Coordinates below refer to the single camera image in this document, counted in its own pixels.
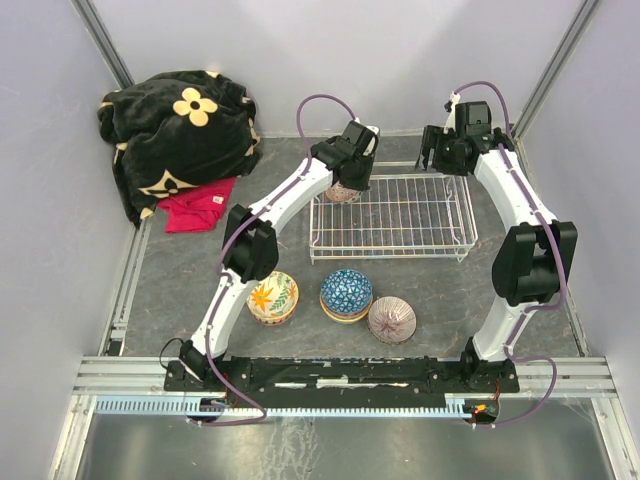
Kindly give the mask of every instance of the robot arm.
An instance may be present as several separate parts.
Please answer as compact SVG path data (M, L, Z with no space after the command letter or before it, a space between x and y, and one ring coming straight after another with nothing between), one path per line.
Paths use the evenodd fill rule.
M513 353L513 345L536 311L531 307L549 302L560 288L540 221L554 234L566 278L577 231L572 222L558 222L542 204L522 172L511 139L499 128L491 130L487 103L459 100L454 93L445 105L450 115L444 128L425 128L421 154L425 169L430 163L441 173L475 175L507 232L492 268L496 297L471 349L477 361L499 362L506 358L505 346Z
M307 160L305 159L278 188L249 207L251 212L265 210L259 219L263 224L269 223L276 235L313 197L324 192L333 183L333 172L327 168L326 164L312 158L310 168L306 173L303 173L306 164ZM193 347L196 350L205 353L205 334L211 325L209 334L211 356L217 358L226 352L229 335L231 335L231 330L238 319L242 306L258 283L258 279L243 282L241 275L231 268L222 270L218 290L211 300L204 320L191 337Z
M368 187L378 133L377 127L350 122L342 136L314 145L312 158L303 160L269 195L249 208L231 209L224 239L230 248L218 289L200 326L180 350L180 361L191 375L204 380L206 355L217 359L226 352L247 296L278 262L276 236L289 220L337 181L346 188Z

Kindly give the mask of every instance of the dish rack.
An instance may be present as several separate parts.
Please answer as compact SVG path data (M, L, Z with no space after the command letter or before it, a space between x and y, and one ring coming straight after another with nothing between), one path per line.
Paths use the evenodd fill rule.
M478 240L465 177L372 175L370 187L352 204L333 203L324 193L311 200L312 264L406 257L460 262Z

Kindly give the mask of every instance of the blue patterned bowl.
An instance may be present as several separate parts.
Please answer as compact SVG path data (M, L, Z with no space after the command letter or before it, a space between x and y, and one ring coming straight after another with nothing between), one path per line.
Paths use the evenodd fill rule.
M373 298L371 282L355 270L329 275L320 290L324 304L338 314L352 315L367 308Z

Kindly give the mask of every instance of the white wall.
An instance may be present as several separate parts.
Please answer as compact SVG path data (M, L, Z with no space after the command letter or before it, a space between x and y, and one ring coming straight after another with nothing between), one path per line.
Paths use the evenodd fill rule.
M571 290L593 353L609 359L637 443L638 18L638 2L601 2L524 138L542 199L578 228Z
M270 133L295 132L298 103L332 93L388 135L441 123L451 90L472 80L497 83L517 118L581 1L94 3L137 82L220 71L249 88ZM306 128L341 131L339 108L310 106Z
M116 85L71 2L5 2L0 31L0 477L41 480L130 227L95 113Z

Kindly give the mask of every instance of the red cloth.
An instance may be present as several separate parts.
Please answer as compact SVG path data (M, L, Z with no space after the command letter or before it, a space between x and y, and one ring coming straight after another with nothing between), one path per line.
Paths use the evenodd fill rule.
M215 180L158 202L158 207L169 212L165 232L196 233L212 230L224 215L235 181L235 177Z

